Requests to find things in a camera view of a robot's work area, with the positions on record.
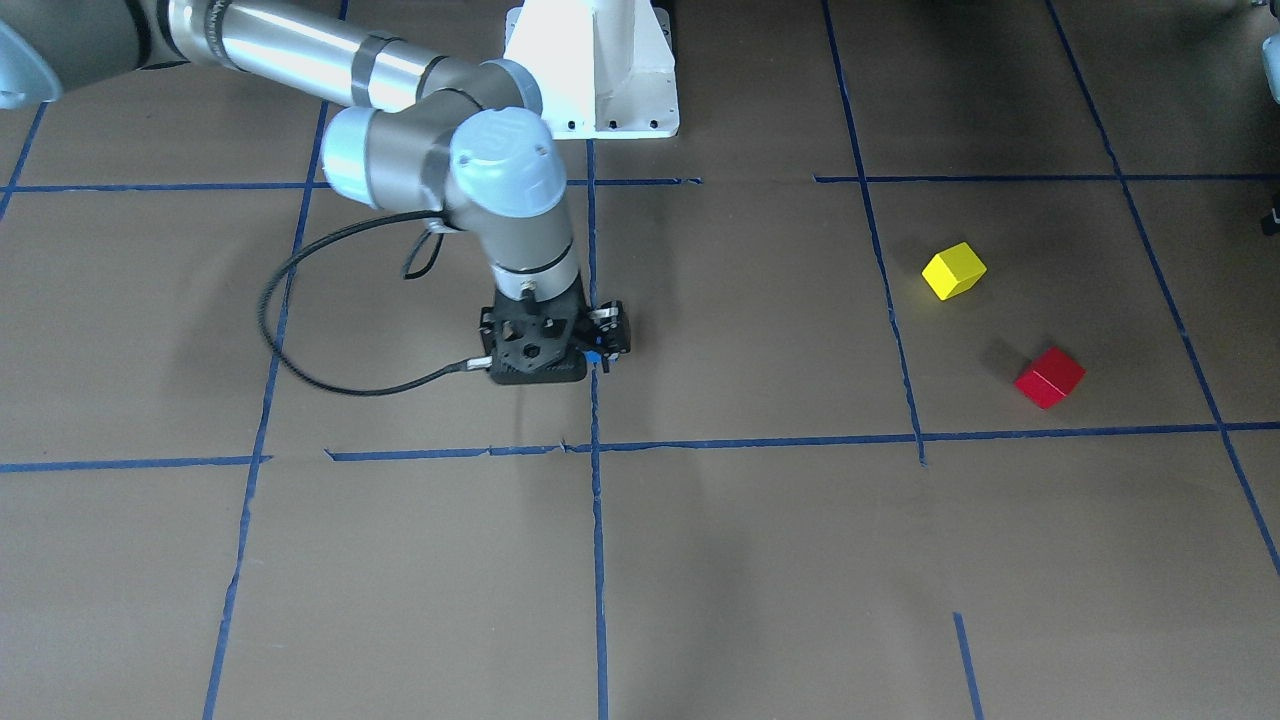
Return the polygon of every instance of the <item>black cable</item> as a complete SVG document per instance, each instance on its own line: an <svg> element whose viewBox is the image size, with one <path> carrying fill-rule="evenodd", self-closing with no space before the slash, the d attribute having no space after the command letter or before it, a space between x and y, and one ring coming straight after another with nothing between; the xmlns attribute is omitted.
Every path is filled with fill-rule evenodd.
<svg viewBox="0 0 1280 720"><path fill-rule="evenodd" d="M348 237L351 237L353 234L358 234L358 233L362 233L365 231L371 231L374 228L380 228L383 225L390 225L390 224L394 224L394 223L406 223L406 222L410 222L410 220L422 220L422 219L426 219L426 218L439 218L439 217L440 217L439 213L434 213L434 211L430 211L430 210L417 210L417 211L413 211L413 213L401 213L398 215L388 215L385 218L374 218L371 220L364 220L364 222L356 223L353 225L347 225L347 227L344 227L344 228L342 228L339 231L334 231L334 232L326 234L326 236L321 237L320 240L317 240L317 241L315 241L315 242L312 242L310 245L303 246L297 252L294 252L292 258L289 258L283 265L280 265L279 269L275 270L275 274L273 274L271 279L268 281L266 287L262 288L262 296L259 297L259 301L257 301L257 331L259 331L259 333L262 334L262 340L266 342L266 346L271 348L271 355L276 360L279 360L282 365L284 365L285 368L288 368L291 373L293 373L294 375L297 375L297 378L300 380L307 383L308 386L316 387L316 388L320 388L320 389L325 389L325 391L329 391L329 392L335 392L338 395L351 395L351 396L356 396L356 397L379 397L379 396L385 396L385 395L396 395L396 393L399 393L399 392L406 392L406 391L410 391L410 389L413 389L413 388L422 387L426 383L429 383L431 380L435 380L438 378L442 378L444 375L448 375L451 373L465 372L467 369L467 361L466 360L461 360L458 363L453 363L453 364L445 365L445 366L440 368L439 370L436 370L436 372L434 372L434 373L431 373L429 375L424 375L421 378L417 378L416 380L410 380L407 383L402 383L402 384L393 386L393 387L384 387L384 388L378 388L378 389L356 389L356 388L347 388L347 387L334 386L334 384L329 384L326 382L319 380L315 377L312 377L311 374L308 374L305 370L302 370L302 368L298 368L298 365L293 361L293 359L284 354L284 348L280 347L280 343L278 343L275 341L275 337L273 336L270 328L268 328L268 325L266 325L266 309L271 304L271 297L275 296L275 291L279 290L280 283L289 275L289 273L293 272L298 266L298 264L302 263L303 260L306 260L307 258L310 258L310 256L315 255L317 251L320 251L320 250L323 250L323 249L325 249L325 247L328 247L328 246L330 246L330 245L333 245L335 242L338 242L339 240L348 238ZM292 290L293 290L293 287L292 287L292 283L291 283L289 287L285 290L284 302L289 301L289 295L291 295Z"/></svg>
<svg viewBox="0 0 1280 720"><path fill-rule="evenodd" d="M413 243L413 250L410 251L408 258L404 259L404 265L401 268L401 275L404 279L416 281L426 273L430 273L431 268L435 266L435 260L440 256L440 249L444 247L443 232L436 237L435 250L431 251L431 259L426 261L426 265L422 265L421 270L410 272L410 268L413 266L413 260L417 258L417 254L422 251L422 246L426 245L426 241L429 240L431 240L431 231L429 229L422 231L422 234L417 237L417 242Z"/></svg>

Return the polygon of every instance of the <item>cable connector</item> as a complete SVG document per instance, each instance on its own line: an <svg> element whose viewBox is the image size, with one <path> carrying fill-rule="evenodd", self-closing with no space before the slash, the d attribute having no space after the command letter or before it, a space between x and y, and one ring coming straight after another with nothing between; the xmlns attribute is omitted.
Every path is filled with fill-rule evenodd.
<svg viewBox="0 0 1280 720"><path fill-rule="evenodd" d="M488 370L489 368L493 368L493 357L488 355L484 357L472 357L466 363L467 366L465 372L467 373L474 373L475 370Z"/></svg>

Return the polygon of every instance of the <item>red cube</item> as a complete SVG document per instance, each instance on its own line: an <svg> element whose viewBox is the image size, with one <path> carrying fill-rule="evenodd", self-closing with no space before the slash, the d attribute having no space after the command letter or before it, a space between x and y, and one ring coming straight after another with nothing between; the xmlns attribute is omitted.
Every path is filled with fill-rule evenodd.
<svg viewBox="0 0 1280 720"><path fill-rule="evenodd" d="M1070 395L1083 377L1084 368L1066 352L1050 347L1014 384L1023 391L1023 395L1032 398L1032 402L1047 410Z"/></svg>

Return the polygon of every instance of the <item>blue tape line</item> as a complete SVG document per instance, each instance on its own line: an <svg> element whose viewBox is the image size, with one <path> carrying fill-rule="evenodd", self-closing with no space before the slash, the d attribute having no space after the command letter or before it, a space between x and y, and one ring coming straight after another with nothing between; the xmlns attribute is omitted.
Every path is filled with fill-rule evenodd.
<svg viewBox="0 0 1280 720"><path fill-rule="evenodd" d="M315 138L311 145L311 163L307 178L315 177L316 165L320 161L320 141L324 137L324 124L329 114L329 102L320 104L320 113L316 118ZM308 179L302 191L302 206L298 209L298 224L293 233L293 251L302 246L302 237L306 233L307 215L311 213L311 192L314 183ZM292 274L289 283L293 282ZM288 302L282 302L280 314L275 322L275 342L284 345L284 331L289 319ZM244 503L241 506L239 536L236 544L236 570L232 580L227 585L227 596L223 598L223 615L218 623L218 643L214 646L214 664L209 671L209 689L205 692L204 720L214 720L214 710L218 706L218 689L223 679L223 662L227 660L227 643L230 638L232 618L236 614L236 596L239 592L241 570L244 566L244 546L248 543L248 524L252 518L251 505L257 493L259 471L262 468L262 451L266 446L266 428L271 419L271 405L275 402L275 387L279 379L280 361L271 357L271 364L266 374L266 388L262 392L262 415L259 419L257 434L253 438L253 460L250 464L248 479L244 483Z"/></svg>
<svg viewBox="0 0 1280 720"><path fill-rule="evenodd" d="M1115 176L1043 174L1043 176L872 176L869 183L1002 183L1002 182L1115 182Z"/></svg>
<svg viewBox="0 0 1280 720"><path fill-rule="evenodd" d="M1228 423L1226 429L1234 432L1280 430L1280 423Z"/></svg>
<svg viewBox="0 0 1280 720"><path fill-rule="evenodd" d="M591 515L595 518L595 682L599 720L609 720L609 643L604 621L604 509L600 502L600 377L591 368Z"/></svg>
<svg viewBox="0 0 1280 720"><path fill-rule="evenodd" d="M1280 421L1235 423L1231 430L1280 430ZM924 442L970 442L989 439L1046 439L1076 437L1125 437L1125 436L1165 436L1189 433L1216 433L1212 423L1188 425L1117 425L1108 428L1044 428L1021 430L970 430L955 433L922 433ZM733 450L745 447L817 447L841 445L895 445L914 443L911 433L886 433L867 436L812 436L774 438L724 438L724 439L667 439L641 442L602 442L600 452L639 452L645 450ZM333 452L325 451L335 462L369 462L380 460L435 460L448 457L481 457L502 455L548 455L556 451L585 455L593 451L591 445L530 445L512 447L461 447L442 450L392 450L375 452Z"/></svg>
<svg viewBox="0 0 1280 720"><path fill-rule="evenodd" d="M45 110L49 109L49 102L41 102L40 108L36 109L36 117L31 119L31 127L27 128L27 138L22 142L22 152L18 154L18 161L13 165L13 173L9 174L9 182L5 184L4 196L0 197L0 220L4 219L5 214L9 211L9 202L13 201L13 193L18 187L18 179L22 177L23 168L27 167L27 158L31 156L31 146L36 143L36 133L40 132L40 124L45 122Z"/></svg>
<svg viewBox="0 0 1280 720"><path fill-rule="evenodd" d="M1240 182L1240 181L1280 181L1280 174L1270 173L1228 173L1228 174L1143 174L1143 176L1098 176L1098 174L1047 174L1047 176L870 176L872 184L893 183L1001 183L1001 182ZM813 176L819 184L856 183L854 176Z"/></svg>
<svg viewBox="0 0 1280 720"><path fill-rule="evenodd" d="M594 147L594 145L595 145L595 141L593 141L593 140L588 140L586 142L591 147ZM589 158L588 159L588 172L589 173L593 172L593 168L590 167L590 164L591 164L591 160ZM652 186L671 186L671 184L703 184L703 178L612 178L612 179L594 179L593 181L590 177L588 177L588 178L581 178L581 179L575 178L575 179L567 181L567 183L570 186L573 186L573 187L590 187L593 182L596 184L596 187L604 187L604 186L608 186L608 187L652 187Z"/></svg>
<svg viewBox="0 0 1280 720"><path fill-rule="evenodd" d="M27 184L14 192L192 192L209 190L303 190L305 182L195 182L145 184Z"/></svg>
<svg viewBox="0 0 1280 720"><path fill-rule="evenodd" d="M511 455L550 455L553 452L589 452L589 446L526 445L513 447L460 447L447 450L392 450L375 452L333 452L325 450L334 462L372 462L387 460L442 460L449 457L503 457Z"/></svg>
<svg viewBox="0 0 1280 720"><path fill-rule="evenodd" d="M964 615L952 612L951 619L956 625L956 642L960 643L960 660L964 662L964 676L969 684L969 705L973 706L973 719L986 720L982 712L982 694L978 692L978 678L973 673L973 653L969 652L969 633L964 629Z"/></svg>
<svg viewBox="0 0 1280 720"><path fill-rule="evenodd" d="M817 447L829 445L892 445L915 442L914 434L884 436L832 436L795 438L744 438L744 439L672 439L652 442L609 442L600 446L604 452L637 452L644 450L732 450L742 447Z"/></svg>
<svg viewBox="0 0 1280 720"><path fill-rule="evenodd" d="M598 186L663 186L663 184L703 184L703 178L614 178L596 179Z"/></svg>
<svg viewBox="0 0 1280 720"><path fill-rule="evenodd" d="M1066 53L1066 58L1071 64L1071 72L1075 74L1075 81L1080 86L1084 101L1089 106L1089 114L1093 117L1093 123L1098 128L1098 136L1102 138L1102 145L1106 149L1107 156L1111 158L1111 165L1115 169L1115 174L1120 179L1120 188L1124 191L1125 202L1129 204L1129 213L1133 215L1134 225L1138 228L1138 236L1142 238L1142 246L1147 252L1147 260L1151 263L1151 269L1156 274L1156 282L1160 284L1160 292L1165 296L1165 304L1169 306L1169 314L1174 319L1178 334L1183 340L1183 347L1187 350L1187 357L1190 360L1192 369L1196 372L1196 380L1201 386L1201 392L1204 393L1204 402L1208 405L1210 414L1213 416L1213 424L1222 436L1222 447L1226 448L1226 455L1231 460L1231 468L1235 470L1235 478L1240 484L1240 491L1244 493L1244 498L1249 505L1249 511L1253 512L1253 521L1258 527L1258 533L1262 536L1262 543L1266 546L1267 553L1271 556L1271 564L1275 568L1276 574L1280 575L1280 552L1276 551L1275 539L1271 537L1271 529L1267 527L1266 518L1262 516L1262 509L1258 507L1257 498L1253 495L1253 487L1249 484L1249 478L1244 474L1244 468L1240 465L1240 459L1236 456L1235 445L1231 443L1231 434L1226 423L1222 421L1222 414L1219 411L1217 401L1213 400L1213 392L1208 387L1208 379L1204 377L1204 370L1196 354L1196 347L1192 345L1190 334L1187 332L1185 323L1183 323L1183 315L1178 311L1178 304L1174 301L1174 293L1169 288L1169 282L1165 279L1165 272L1161 269L1160 260L1156 258L1156 249L1151 243L1151 236L1147 233L1147 225L1142 220L1142 213L1138 211L1138 204L1134 201L1133 192L1129 188L1129 182L1125 179L1124 172L1120 169L1120 160L1116 156L1115 147L1111 145L1111 137L1107 135L1107 129L1102 124L1102 115L1098 113L1098 108L1093 101L1093 95L1089 92L1089 87L1084 82L1084 73L1080 70L1080 64L1076 61L1075 53L1071 50L1071 44L1066 37L1066 29L1062 27L1062 20L1059 18L1057 9L1053 6L1053 0L1044 0L1044 6L1048 9L1050 17L1053 20L1053 27L1057 29L1057 36L1062 42L1062 50Z"/></svg>
<svg viewBox="0 0 1280 720"><path fill-rule="evenodd" d="M1190 425L1130 425L1114 428L1047 428L1033 430L977 430L960 433L924 433L928 442L978 441L978 439L1037 439L1066 437L1120 437L1120 436L1164 436L1179 433L1213 433L1217 425L1198 423Z"/></svg>
<svg viewBox="0 0 1280 720"><path fill-rule="evenodd" d="M138 470L151 468L200 468L236 466L253 461L250 455L230 455L224 457L150 457L142 460L69 460L54 462L0 462L0 474L5 473L61 473L69 470Z"/></svg>
<svg viewBox="0 0 1280 720"><path fill-rule="evenodd" d="M1236 181L1280 181L1276 173L1190 173L1190 174L1138 174L1124 176L1129 182L1236 182Z"/></svg>
<svg viewBox="0 0 1280 720"><path fill-rule="evenodd" d="M822 0L822 14L827 22L827 42L831 44L831 59L836 65L836 83L840 86L840 100L845 106L845 123L849 126L849 143L854 150L854 164L858 168L858 184L863 192L863 206L867 210L867 225L872 232L872 249L876 251L876 265L879 268L881 282L884 283L884 304L888 306L888 324L897 343L897 360L902 366L902 387L906 391L906 406L911 414L911 429L915 433L915 447L920 455L920 465L927 466L924 439L920 437L920 415L915 407L915 392L911 389L911 373L906 366L906 350L902 347L902 332L897 327L897 313L893 310L893 291L888 283L888 270L884 266L884 252L881 247L879 228L876 224L876 208L872 205L872 190L867 183L867 167L863 164L863 150L858 142L858 126L854 123L854 106L849 99L849 83L845 81L845 67L840 59L840 46L836 42L836 26L831 19L831 3Z"/></svg>

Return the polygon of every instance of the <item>robotic arm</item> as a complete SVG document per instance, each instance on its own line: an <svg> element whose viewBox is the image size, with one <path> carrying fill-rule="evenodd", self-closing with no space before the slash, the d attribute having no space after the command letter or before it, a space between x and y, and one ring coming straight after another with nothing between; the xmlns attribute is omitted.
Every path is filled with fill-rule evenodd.
<svg viewBox="0 0 1280 720"><path fill-rule="evenodd" d="M276 0L0 3L0 108L183 61L348 105L321 147L333 188L421 213L431 232L476 233L495 292L481 310L485 357L466 369L499 384L572 382L630 351L622 304L586 304L564 164L520 64L472 65Z"/></svg>

